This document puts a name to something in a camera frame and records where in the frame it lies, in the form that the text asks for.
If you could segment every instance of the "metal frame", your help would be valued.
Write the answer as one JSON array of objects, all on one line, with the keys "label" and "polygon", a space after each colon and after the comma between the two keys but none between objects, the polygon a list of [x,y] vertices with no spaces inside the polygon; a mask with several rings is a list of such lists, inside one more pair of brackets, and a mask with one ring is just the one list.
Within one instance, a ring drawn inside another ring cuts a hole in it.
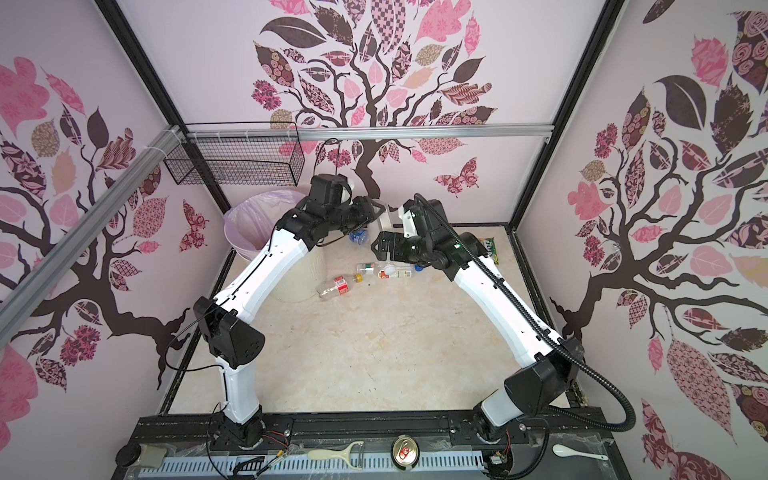
[{"label": "metal frame", "polygon": [[166,127],[149,147],[131,162],[112,188],[78,221],[78,224],[56,243],[36,268],[3,301],[0,310],[0,348],[15,335],[38,304],[69,271],[88,244],[101,232],[120,206],[139,187],[167,152],[179,144],[177,127]]}]

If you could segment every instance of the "wire basket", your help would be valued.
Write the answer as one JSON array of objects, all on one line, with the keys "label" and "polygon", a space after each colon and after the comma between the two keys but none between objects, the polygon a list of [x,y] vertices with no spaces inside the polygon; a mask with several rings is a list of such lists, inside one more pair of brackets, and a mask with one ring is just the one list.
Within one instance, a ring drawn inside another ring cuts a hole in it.
[{"label": "wire basket", "polygon": [[222,132],[191,134],[165,158],[165,166],[178,185],[216,184],[284,185],[299,184],[304,153],[293,122],[267,123],[274,135],[243,136]]}]

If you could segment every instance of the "ceramic spoon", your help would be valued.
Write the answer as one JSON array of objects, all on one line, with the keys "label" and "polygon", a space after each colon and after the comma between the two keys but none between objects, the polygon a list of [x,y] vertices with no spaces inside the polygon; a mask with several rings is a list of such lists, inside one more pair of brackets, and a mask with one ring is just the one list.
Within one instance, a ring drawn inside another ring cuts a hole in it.
[{"label": "ceramic spoon", "polygon": [[587,458],[596,458],[597,460],[608,460],[607,455],[595,455],[594,453],[585,453],[585,452],[579,452],[574,449],[570,449],[565,445],[556,444],[552,446],[552,451],[555,455],[558,457],[572,457],[572,456],[579,456],[579,457],[587,457]]}]

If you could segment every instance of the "marble floor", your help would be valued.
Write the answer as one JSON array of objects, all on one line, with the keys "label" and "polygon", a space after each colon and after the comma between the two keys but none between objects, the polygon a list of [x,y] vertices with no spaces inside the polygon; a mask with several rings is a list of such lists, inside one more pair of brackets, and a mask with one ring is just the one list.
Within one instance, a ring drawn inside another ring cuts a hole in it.
[{"label": "marble floor", "polygon": [[[531,304],[503,227],[458,228],[495,238],[498,269]],[[341,240],[325,247],[328,274],[374,257]],[[247,265],[236,258],[225,285]],[[467,293],[434,269],[358,283],[344,296],[301,303],[268,297],[253,326],[264,412],[471,409],[519,369],[498,330]],[[200,341],[189,368],[214,361]],[[211,412],[223,401],[219,369],[188,372],[171,413]],[[553,405],[568,407],[562,395]]]}]

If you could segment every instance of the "plastic bottle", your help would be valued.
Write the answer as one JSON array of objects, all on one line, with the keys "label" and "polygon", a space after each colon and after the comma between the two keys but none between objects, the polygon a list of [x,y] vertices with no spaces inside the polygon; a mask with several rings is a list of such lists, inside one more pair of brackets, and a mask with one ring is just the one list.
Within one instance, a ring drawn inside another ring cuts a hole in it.
[{"label": "plastic bottle", "polygon": [[362,275],[352,273],[339,275],[318,285],[317,294],[320,295],[321,300],[328,300],[331,297],[349,292],[355,283],[360,282],[362,282]]}]

